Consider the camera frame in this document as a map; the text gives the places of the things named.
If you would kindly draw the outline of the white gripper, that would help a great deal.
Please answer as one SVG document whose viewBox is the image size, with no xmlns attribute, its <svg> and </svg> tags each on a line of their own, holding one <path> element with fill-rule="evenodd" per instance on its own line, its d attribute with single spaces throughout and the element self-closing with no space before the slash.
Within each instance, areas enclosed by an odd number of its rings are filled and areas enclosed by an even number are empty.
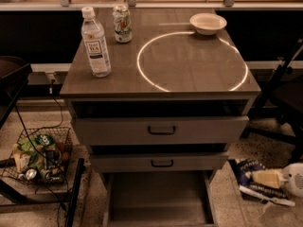
<svg viewBox="0 0 303 227">
<path fill-rule="evenodd" d="M 303 164 L 290 164 L 281 169 L 267 169 L 254 171 L 252 179 L 272 188 L 279 189 L 283 185 L 293 195 L 303 197 Z"/>
</svg>

